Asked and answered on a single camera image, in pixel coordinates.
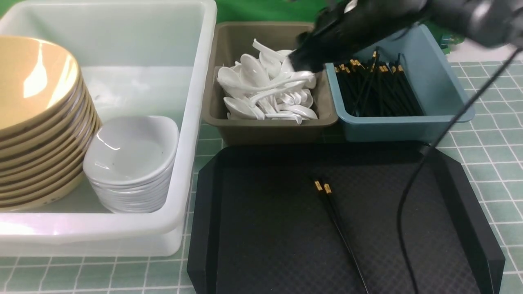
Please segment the stack of bowls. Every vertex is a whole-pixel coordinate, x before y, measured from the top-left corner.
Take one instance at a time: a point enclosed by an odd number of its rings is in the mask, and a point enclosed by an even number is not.
[[[179,131],[167,117],[120,117],[96,133],[84,171],[114,213],[149,213],[165,203]]]
[[[56,44],[0,36],[0,93],[0,211],[66,196],[101,126],[78,63]]]

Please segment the blue plastic bin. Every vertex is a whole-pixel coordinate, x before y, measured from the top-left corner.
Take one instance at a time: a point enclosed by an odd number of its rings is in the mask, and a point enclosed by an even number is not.
[[[358,52],[355,57],[368,60],[377,46],[380,60],[394,61],[402,53],[401,64],[425,116],[416,117],[354,117],[347,113],[339,90],[334,65],[327,64],[336,112],[342,121],[345,138],[352,142],[423,141],[432,142],[447,123],[469,99],[458,78],[450,68],[445,55],[426,26],[410,30],[403,38],[394,40],[402,32]],[[459,120],[474,117],[471,108]]]

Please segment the black tray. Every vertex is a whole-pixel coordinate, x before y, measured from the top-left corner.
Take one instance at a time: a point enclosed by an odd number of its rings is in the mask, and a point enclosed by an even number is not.
[[[199,173],[198,294],[365,293],[311,177],[328,182],[372,293],[412,293],[395,214],[419,143],[238,146]],[[403,213],[420,293],[499,293],[505,258],[461,165],[434,152]]]

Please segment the black robotic arm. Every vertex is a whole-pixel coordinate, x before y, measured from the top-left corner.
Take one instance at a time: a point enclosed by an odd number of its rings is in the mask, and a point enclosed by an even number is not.
[[[289,58],[296,71],[319,72],[424,19],[488,48],[523,47],[522,9],[523,0],[343,0],[320,11]]]

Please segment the plastic bin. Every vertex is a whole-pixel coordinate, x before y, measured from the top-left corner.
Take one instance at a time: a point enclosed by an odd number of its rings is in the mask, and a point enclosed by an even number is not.
[[[312,24],[305,22],[223,22],[216,26],[202,116],[218,128],[227,145],[315,142],[324,128],[337,122],[325,71],[317,75],[317,86],[311,90],[319,119],[304,120],[301,125],[290,120],[228,120],[225,93],[216,81],[219,67],[233,66],[244,53],[258,57],[253,39],[274,50],[293,49],[296,36],[311,28]]]
[[[339,90],[334,65],[328,64],[327,75],[331,83],[336,112],[342,120],[347,141],[423,141],[430,143],[469,100],[468,95],[450,68],[445,55],[426,26],[411,29],[404,37],[394,40],[398,32],[358,52],[356,57],[369,59],[376,46],[381,47],[382,61],[394,61],[402,53],[411,87],[425,113],[418,117],[354,117],[347,113]],[[458,122],[474,117],[469,109]]]
[[[102,120],[169,116],[180,143],[160,210],[113,214],[86,180],[38,210],[0,213],[3,256],[169,256],[179,249],[216,13],[213,0],[35,0],[7,12],[0,35],[46,39],[76,56]]]

